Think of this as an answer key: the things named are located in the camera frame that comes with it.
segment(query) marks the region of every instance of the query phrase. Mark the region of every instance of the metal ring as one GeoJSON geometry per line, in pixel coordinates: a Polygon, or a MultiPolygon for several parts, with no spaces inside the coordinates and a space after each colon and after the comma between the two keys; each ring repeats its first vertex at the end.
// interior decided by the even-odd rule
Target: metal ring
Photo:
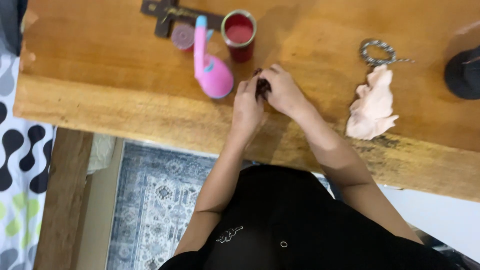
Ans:
{"type": "Polygon", "coordinates": [[[367,62],[370,66],[380,66],[383,64],[391,64],[394,62],[404,62],[404,61],[409,61],[409,62],[415,62],[412,59],[397,59],[396,58],[396,52],[393,49],[392,46],[388,45],[386,42],[383,42],[381,40],[364,40],[360,44],[360,56],[367,62]],[[379,59],[379,58],[373,58],[371,57],[368,52],[367,52],[367,47],[368,46],[377,46],[381,49],[383,49],[389,56],[388,59],[379,59]]]}

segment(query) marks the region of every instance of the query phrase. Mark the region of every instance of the person's right hand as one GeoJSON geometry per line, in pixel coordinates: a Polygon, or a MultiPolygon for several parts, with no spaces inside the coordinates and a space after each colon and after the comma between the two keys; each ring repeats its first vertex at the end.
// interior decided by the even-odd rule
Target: person's right hand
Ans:
{"type": "Polygon", "coordinates": [[[260,78],[270,83],[272,92],[267,92],[267,100],[277,111],[294,119],[295,114],[308,104],[290,73],[280,65],[273,64],[269,69],[263,70],[260,78]]]}

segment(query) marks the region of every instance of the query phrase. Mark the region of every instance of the crucifix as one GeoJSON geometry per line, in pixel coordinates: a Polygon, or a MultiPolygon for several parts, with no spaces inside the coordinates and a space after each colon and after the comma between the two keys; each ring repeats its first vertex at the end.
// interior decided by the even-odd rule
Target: crucifix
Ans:
{"type": "Polygon", "coordinates": [[[144,0],[140,12],[158,18],[155,27],[157,37],[169,37],[173,21],[195,25],[199,15],[207,17],[208,28],[220,31],[224,18],[222,15],[181,7],[178,0],[144,0]]]}

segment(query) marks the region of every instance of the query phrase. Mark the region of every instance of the white wall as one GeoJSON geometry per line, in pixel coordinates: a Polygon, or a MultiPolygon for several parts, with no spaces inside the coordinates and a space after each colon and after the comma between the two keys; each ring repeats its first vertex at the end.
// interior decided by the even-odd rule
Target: white wall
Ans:
{"type": "Polygon", "coordinates": [[[379,187],[407,222],[480,262],[480,203],[379,187]]]}

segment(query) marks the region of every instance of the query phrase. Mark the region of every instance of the black t-shirt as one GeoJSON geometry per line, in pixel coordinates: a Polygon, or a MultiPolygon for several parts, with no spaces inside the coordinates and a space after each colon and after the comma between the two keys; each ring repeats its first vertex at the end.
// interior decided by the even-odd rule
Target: black t-shirt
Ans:
{"type": "Polygon", "coordinates": [[[199,251],[160,270],[455,269],[340,201],[309,172],[242,170],[222,220],[199,251]]]}

